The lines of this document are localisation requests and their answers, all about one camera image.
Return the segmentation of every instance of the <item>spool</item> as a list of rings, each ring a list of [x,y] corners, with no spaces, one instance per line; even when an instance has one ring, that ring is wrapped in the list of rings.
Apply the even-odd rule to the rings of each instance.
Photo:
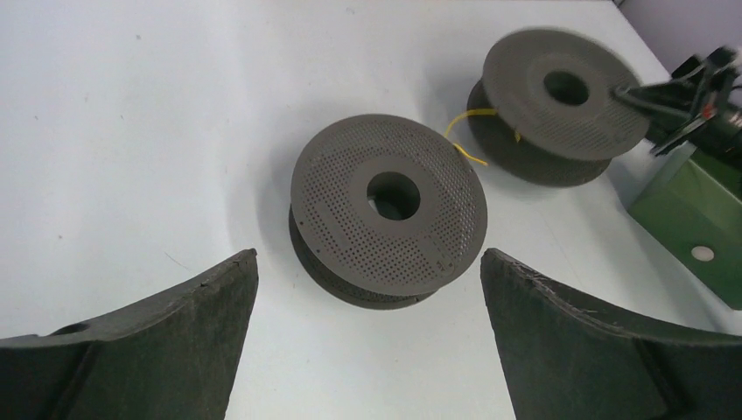
[[[302,151],[289,229],[323,289],[352,305],[397,309],[471,266],[487,204],[472,167],[443,136],[398,116],[359,115]]]
[[[648,120],[613,99],[616,86],[639,81],[604,47],[565,31],[514,32],[490,50],[467,103],[498,114],[472,116],[469,126],[487,157],[515,176],[579,186],[647,133]]]

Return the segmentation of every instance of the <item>white table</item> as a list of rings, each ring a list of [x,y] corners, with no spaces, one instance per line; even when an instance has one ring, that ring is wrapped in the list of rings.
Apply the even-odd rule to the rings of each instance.
[[[291,248],[291,171],[347,116],[443,130],[488,49],[525,26],[571,28],[665,80],[615,6],[107,3],[0,3],[0,337],[50,333],[256,248],[228,418],[512,418],[479,262],[408,309],[344,304]],[[453,135],[480,154],[465,123]],[[641,144],[569,190],[477,167],[485,247],[629,310],[726,328],[731,312],[620,204],[657,165]]]

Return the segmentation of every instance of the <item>white dot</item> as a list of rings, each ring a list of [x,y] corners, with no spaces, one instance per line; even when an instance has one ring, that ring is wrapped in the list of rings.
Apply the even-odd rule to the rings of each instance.
[[[704,263],[707,263],[714,259],[714,251],[709,247],[694,247],[690,251],[690,254],[693,256],[693,258],[696,258],[698,261],[702,261]]]

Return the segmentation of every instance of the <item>green container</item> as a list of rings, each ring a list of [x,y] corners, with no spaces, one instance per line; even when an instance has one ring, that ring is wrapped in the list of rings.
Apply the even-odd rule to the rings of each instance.
[[[740,172],[696,150],[669,162],[629,214],[732,309],[742,309]],[[704,262],[693,249],[713,251]]]

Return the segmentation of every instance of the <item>yellow string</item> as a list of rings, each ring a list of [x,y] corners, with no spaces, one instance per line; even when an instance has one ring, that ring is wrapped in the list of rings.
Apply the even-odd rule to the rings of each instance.
[[[479,109],[470,109],[466,111],[465,113],[458,115],[456,118],[451,121],[451,123],[448,124],[448,128],[445,129],[445,132],[443,134],[443,137],[448,138],[448,135],[451,133],[451,130],[453,129],[453,126],[458,123],[459,121],[463,120],[464,118],[468,118],[470,116],[496,116],[497,115],[497,109],[491,109],[491,108],[479,108]],[[489,164],[485,162],[484,160],[477,159],[476,157],[470,155],[469,153],[464,150],[463,147],[461,147],[461,144],[454,143],[453,147],[456,148],[462,155],[464,155],[467,159],[476,162],[480,165],[488,166]]]

